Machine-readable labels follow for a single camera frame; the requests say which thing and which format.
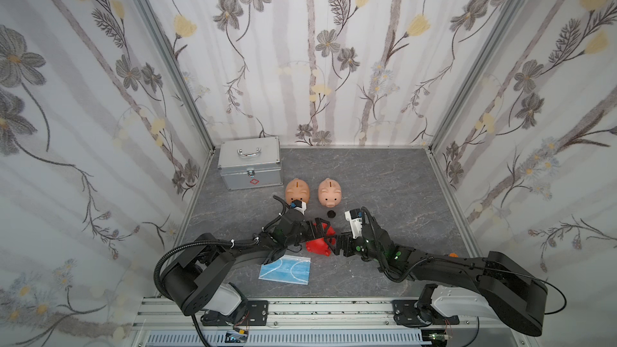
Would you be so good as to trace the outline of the pink piggy bank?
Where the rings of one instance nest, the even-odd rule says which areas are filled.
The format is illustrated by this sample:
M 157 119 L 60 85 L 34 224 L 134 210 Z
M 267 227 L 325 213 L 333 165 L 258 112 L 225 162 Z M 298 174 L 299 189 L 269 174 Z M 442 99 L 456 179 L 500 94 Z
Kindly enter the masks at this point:
M 341 185 L 331 178 L 326 178 L 317 188 L 318 200 L 323 207 L 334 208 L 342 201 Z

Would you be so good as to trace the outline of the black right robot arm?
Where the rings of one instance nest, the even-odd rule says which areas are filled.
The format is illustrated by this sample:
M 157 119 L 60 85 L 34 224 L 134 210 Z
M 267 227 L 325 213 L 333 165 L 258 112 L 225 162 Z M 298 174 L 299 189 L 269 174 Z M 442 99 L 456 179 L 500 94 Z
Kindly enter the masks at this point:
M 326 241 L 336 255 L 376 261 L 379 272 L 393 283 L 430 281 L 475 292 L 511 329 L 530 337 L 542 335 L 547 283 L 501 252 L 476 258 L 432 254 L 393 242 L 387 231 L 366 219 L 358 236 L 347 231 Z

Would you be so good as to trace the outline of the red piggy bank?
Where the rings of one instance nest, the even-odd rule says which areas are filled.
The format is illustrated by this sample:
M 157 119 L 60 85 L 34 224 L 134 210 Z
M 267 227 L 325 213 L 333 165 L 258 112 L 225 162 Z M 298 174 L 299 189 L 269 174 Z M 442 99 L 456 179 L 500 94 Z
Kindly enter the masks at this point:
M 317 255 L 330 256 L 332 254 L 331 247 L 336 245 L 336 231 L 334 231 L 334 229 L 329 227 L 326 223 L 323 223 L 322 226 L 326 229 L 326 235 L 329 236 L 329 238 L 309 241 L 305 244 L 305 248 L 308 252 Z

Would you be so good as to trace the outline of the tan piggy bank front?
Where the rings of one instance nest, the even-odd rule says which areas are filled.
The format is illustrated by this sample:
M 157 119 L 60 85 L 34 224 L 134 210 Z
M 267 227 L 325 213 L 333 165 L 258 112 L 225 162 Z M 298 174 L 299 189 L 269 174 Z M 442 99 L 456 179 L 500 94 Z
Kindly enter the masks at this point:
M 294 178 L 285 188 L 285 201 L 291 204 L 294 201 L 309 203 L 310 187 L 307 182 Z

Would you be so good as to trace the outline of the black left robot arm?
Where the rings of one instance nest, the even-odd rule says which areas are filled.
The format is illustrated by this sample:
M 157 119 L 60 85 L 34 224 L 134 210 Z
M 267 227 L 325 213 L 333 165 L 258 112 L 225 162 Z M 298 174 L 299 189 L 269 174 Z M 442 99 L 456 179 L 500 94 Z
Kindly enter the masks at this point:
M 193 316 L 213 305 L 216 292 L 234 268 L 273 263 L 290 247 L 318 239 L 337 255 L 340 241 L 329 234 L 329 228 L 330 222 L 306 220 L 301 212 L 291 209 L 249 240 L 222 240 L 207 233 L 163 255 L 154 268 L 154 284 L 184 315 Z

